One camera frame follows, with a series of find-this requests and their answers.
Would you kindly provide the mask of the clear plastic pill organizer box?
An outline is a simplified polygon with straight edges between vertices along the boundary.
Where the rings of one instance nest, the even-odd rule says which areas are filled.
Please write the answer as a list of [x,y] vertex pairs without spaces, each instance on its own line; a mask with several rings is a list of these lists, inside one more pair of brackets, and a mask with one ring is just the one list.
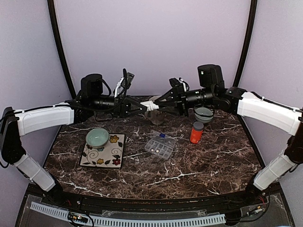
[[176,140],[167,134],[165,134],[165,138],[162,138],[159,136],[161,133],[162,132],[151,130],[149,133],[150,138],[145,144],[144,149],[160,158],[168,159],[174,150]]

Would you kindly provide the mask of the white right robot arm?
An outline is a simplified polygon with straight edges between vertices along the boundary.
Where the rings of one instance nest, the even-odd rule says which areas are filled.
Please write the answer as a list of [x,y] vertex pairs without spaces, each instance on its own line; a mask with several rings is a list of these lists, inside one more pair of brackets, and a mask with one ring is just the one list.
[[189,90],[181,80],[169,80],[171,89],[154,101],[159,108],[172,106],[178,114],[187,115],[190,108],[210,106],[216,110],[249,117],[283,130],[290,135],[287,147],[282,153],[259,171],[242,202],[252,205],[260,197],[260,191],[303,163],[303,111],[289,107],[249,92],[239,87],[226,88],[219,65],[207,64],[197,68],[201,88]]

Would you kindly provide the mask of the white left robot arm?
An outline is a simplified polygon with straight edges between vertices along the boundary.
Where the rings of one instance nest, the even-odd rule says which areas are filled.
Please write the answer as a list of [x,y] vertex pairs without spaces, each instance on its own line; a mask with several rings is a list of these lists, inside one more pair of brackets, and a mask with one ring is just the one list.
[[[111,90],[101,74],[89,74],[81,79],[80,91],[72,100],[26,110],[7,107],[0,120],[2,159],[48,193],[49,200],[56,206],[63,206],[67,196],[61,192],[61,185],[30,156],[23,146],[24,137],[31,136],[38,141],[40,132],[86,122],[95,113],[123,118],[152,110],[151,101],[139,102],[127,95],[133,77],[133,74],[124,71],[116,88]],[[107,87],[108,94],[103,94],[103,87]]]

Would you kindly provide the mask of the small white dropper bottle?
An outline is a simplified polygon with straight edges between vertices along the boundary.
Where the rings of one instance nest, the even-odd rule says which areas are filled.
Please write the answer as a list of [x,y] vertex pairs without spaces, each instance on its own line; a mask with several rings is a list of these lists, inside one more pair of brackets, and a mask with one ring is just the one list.
[[160,107],[156,105],[153,101],[145,101],[145,102],[140,102],[141,105],[146,107],[146,112],[151,112],[158,110]]

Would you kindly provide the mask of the orange bottle with grey lid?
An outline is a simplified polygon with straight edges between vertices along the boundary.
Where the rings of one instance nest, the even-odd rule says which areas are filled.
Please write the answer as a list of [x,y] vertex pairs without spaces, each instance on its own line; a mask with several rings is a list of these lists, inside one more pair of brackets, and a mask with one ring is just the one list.
[[194,122],[191,135],[190,135],[190,142],[197,144],[202,137],[204,125],[201,122]]

